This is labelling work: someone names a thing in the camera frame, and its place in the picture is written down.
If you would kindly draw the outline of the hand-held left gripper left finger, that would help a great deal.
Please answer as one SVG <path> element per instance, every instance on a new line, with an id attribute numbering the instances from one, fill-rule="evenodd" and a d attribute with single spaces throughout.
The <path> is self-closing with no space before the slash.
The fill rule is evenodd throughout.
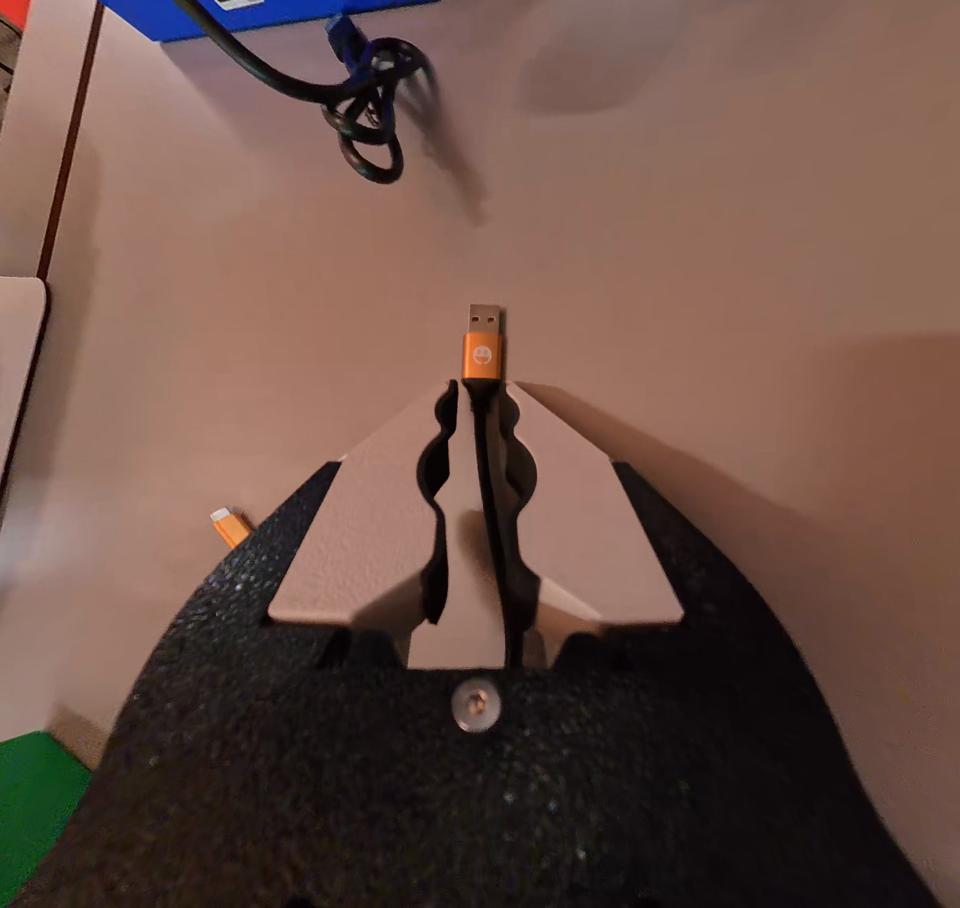
<path id="1" fill-rule="evenodd" d="M 407 667 L 414 632 L 438 624 L 450 590 L 448 525 L 459 386 L 442 381 L 334 466 L 269 608 L 278 625 L 390 639 Z"/>

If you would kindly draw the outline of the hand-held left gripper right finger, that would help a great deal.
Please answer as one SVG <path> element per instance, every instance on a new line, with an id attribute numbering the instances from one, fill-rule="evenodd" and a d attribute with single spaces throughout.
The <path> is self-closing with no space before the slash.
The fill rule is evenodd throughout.
<path id="1" fill-rule="evenodd" d="M 574 635 L 679 624 L 683 607 L 614 462 L 514 382 L 499 413 L 523 661 L 552 666 Z"/>

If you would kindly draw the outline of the green plastic bin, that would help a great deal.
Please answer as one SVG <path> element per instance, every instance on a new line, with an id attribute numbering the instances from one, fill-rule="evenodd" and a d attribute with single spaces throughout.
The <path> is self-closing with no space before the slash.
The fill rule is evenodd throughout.
<path id="1" fill-rule="evenodd" d="M 46 732 L 1 744 L 1 905 L 7 906 L 64 831 L 91 771 Z"/>

